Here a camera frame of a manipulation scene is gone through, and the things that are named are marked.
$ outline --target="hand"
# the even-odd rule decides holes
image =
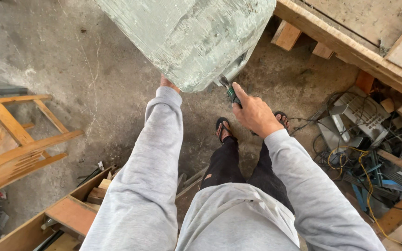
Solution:
[[[176,87],[176,85],[172,84],[166,77],[164,77],[164,74],[161,73],[161,86],[167,86],[170,88],[173,88],[177,93],[179,93],[181,90]]]
[[[266,138],[277,130],[284,129],[272,113],[271,108],[261,98],[248,96],[241,86],[235,82],[232,87],[243,106],[241,108],[239,104],[233,103],[232,112],[245,128],[253,130],[262,138]]]

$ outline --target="concrete floor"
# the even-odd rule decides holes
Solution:
[[[334,91],[354,83],[358,68],[332,57],[321,71],[306,71],[310,46],[284,51],[270,43],[275,30],[263,34],[248,65],[235,80],[260,96],[274,111],[290,117],[312,116]],[[69,156],[9,185],[4,210],[8,233],[75,188],[78,176],[103,161],[122,166],[143,128],[147,102],[155,95],[160,73],[92,0],[0,1],[0,78],[52,94],[46,105],[74,130],[86,135],[49,149]],[[182,93],[184,142],[179,171],[189,177],[209,164],[220,146],[215,121],[228,117],[240,143],[240,168],[248,177],[262,139],[251,136],[231,113],[223,88],[212,93]],[[35,139],[58,134],[34,106],[12,107],[20,122],[34,122]],[[292,120],[292,125],[304,122]],[[316,125],[295,137],[312,151]]]

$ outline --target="yellow cable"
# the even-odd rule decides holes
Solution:
[[[393,242],[396,242],[396,243],[402,245],[402,242],[397,241],[397,240],[395,240],[395,239],[393,239],[393,238],[391,238],[391,237],[388,237],[388,236],[385,234],[384,230],[383,230],[382,227],[379,225],[378,220],[376,219],[375,215],[373,214],[372,207],[370,206],[370,197],[372,196],[372,193],[373,193],[373,185],[372,185],[372,182],[371,182],[371,180],[370,180],[370,178],[369,178],[369,174],[367,173],[367,171],[366,171],[365,168],[364,168],[364,165],[362,164],[362,157],[368,155],[368,154],[369,154],[369,151],[359,150],[359,149],[356,149],[356,148],[354,148],[354,147],[347,146],[347,145],[339,146],[339,148],[341,148],[341,147],[351,148],[351,149],[353,149],[353,150],[356,150],[356,151],[360,151],[360,152],[361,152],[361,155],[359,156],[358,161],[359,161],[359,163],[360,163],[360,165],[361,165],[361,167],[362,167],[362,170],[364,170],[365,176],[367,177],[367,181],[369,182],[369,184],[368,184],[369,190],[368,190],[368,194],[367,194],[367,206],[368,206],[368,209],[369,209],[369,211],[370,211],[370,214],[372,215],[373,219],[375,220],[375,223],[376,223],[376,225],[378,226],[379,230],[381,230],[382,234],[383,234],[387,239],[389,239],[389,240],[391,240],[391,241],[393,241]],[[329,165],[332,169],[337,169],[337,168],[333,168],[333,167],[331,166],[331,164],[330,164],[330,157],[331,157],[331,155],[333,154],[333,152],[336,151],[337,149],[338,149],[338,147],[335,148],[332,152],[330,152],[330,155],[328,156],[327,162],[328,162],[328,165]],[[343,166],[345,165],[345,164],[344,164],[344,165],[342,164],[341,158],[339,158],[339,163],[340,163],[341,166],[340,166],[340,168],[339,168],[339,169],[340,169],[340,173],[339,173],[339,176],[338,176],[337,178],[339,178],[339,177],[341,176],[341,174],[342,174],[342,168],[343,168]]]

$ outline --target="gray sweatshirt sleeve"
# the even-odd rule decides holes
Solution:
[[[278,130],[265,138],[272,169],[286,186],[294,226],[309,250],[385,250],[371,227],[299,142]]]
[[[181,103],[172,88],[158,88],[147,105],[145,127],[111,182],[82,251],[175,249]]]

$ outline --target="screwdriver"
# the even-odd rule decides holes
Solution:
[[[229,83],[227,78],[221,73],[220,76],[218,77],[218,81],[227,89],[227,95],[231,99],[231,103],[237,103],[240,105],[241,108],[241,101],[238,99],[237,94],[235,94],[234,88],[232,85]]]

